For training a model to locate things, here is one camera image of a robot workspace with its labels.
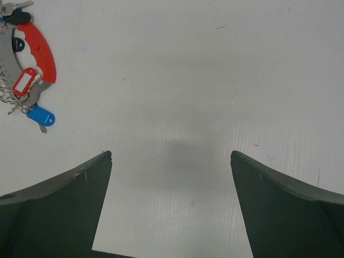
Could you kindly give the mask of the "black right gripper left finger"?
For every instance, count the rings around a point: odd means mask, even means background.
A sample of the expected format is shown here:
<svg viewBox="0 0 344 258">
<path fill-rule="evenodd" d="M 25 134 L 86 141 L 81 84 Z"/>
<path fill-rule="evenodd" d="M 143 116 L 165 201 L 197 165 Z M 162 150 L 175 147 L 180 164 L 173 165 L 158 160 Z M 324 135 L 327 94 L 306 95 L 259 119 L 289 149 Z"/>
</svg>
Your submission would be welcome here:
<svg viewBox="0 0 344 258">
<path fill-rule="evenodd" d="M 112 257 L 92 250 L 111 152 L 1 196 L 1 257 Z"/>
</svg>

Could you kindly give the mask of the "blue key tag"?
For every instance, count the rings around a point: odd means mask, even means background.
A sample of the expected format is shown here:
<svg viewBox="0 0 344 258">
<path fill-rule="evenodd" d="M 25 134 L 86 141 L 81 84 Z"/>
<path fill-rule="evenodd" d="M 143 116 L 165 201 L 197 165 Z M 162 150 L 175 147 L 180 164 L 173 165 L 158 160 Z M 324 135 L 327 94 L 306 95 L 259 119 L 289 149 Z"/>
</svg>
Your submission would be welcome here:
<svg viewBox="0 0 344 258">
<path fill-rule="evenodd" d="M 33 105 L 26 115 L 44 127 L 50 127 L 55 123 L 55 115 L 37 104 Z"/>
</svg>

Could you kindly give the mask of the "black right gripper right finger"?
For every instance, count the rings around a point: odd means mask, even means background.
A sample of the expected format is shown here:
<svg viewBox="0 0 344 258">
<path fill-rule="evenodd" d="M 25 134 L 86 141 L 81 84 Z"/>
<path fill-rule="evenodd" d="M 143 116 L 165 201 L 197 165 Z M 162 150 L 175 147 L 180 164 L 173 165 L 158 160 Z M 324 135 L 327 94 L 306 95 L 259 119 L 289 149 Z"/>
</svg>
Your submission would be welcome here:
<svg viewBox="0 0 344 258">
<path fill-rule="evenodd" d="M 231 168 L 254 257 L 343 257 L 343 195 L 238 151 Z"/>
</svg>

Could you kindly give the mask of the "black-headed key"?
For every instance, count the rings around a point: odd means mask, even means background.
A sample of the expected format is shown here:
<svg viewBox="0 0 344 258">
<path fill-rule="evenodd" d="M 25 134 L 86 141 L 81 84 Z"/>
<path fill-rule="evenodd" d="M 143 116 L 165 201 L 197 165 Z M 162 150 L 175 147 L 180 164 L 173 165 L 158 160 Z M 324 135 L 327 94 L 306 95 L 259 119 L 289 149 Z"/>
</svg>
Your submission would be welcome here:
<svg viewBox="0 0 344 258">
<path fill-rule="evenodd" d="M 14 11 L 12 15 L 1 17 L 1 21 L 12 25 L 27 24 L 31 21 L 31 14 L 28 12 Z"/>
</svg>

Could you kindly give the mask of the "red-handled metal key organizer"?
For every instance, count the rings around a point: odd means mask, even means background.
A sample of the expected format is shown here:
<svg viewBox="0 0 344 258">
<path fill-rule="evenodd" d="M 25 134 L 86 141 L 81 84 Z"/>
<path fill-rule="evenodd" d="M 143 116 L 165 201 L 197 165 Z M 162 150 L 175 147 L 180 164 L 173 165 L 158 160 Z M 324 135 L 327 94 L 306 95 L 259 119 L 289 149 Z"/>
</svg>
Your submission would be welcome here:
<svg viewBox="0 0 344 258">
<path fill-rule="evenodd" d="M 40 93 L 55 83 L 56 66 L 47 41 L 33 23 L 5 24 L 1 28 L 1 78 L 9 88 L 15 85 L 23 72 L 12 49 L 12 36 L 15 29 L 24 33 L 25 41 L 35 58 L 37 67 L 42 71 L 42 83 L 35 83 L 29 90 L 27 99 L 23 101 L 23 106 L 29 109 L 38 101 Z"/>
</svg>

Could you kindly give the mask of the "red key tag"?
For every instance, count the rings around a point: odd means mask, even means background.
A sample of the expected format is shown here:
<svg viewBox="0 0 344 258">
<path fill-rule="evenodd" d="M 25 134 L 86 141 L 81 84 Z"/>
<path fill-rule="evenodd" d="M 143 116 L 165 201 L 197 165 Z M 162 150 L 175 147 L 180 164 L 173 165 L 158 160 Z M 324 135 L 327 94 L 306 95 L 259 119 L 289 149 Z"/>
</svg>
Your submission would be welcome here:
<svg viewBox="0 0 344 258">
<path fill-rule="evenodd" d="M 25 68 L 15 84 L 12 87 L 12 91 L 16 97 L 23 97 L 29 91 L 30 85 L 34 78 L 37 76 L 37 71 L 34 68 Z"/>
</svg>

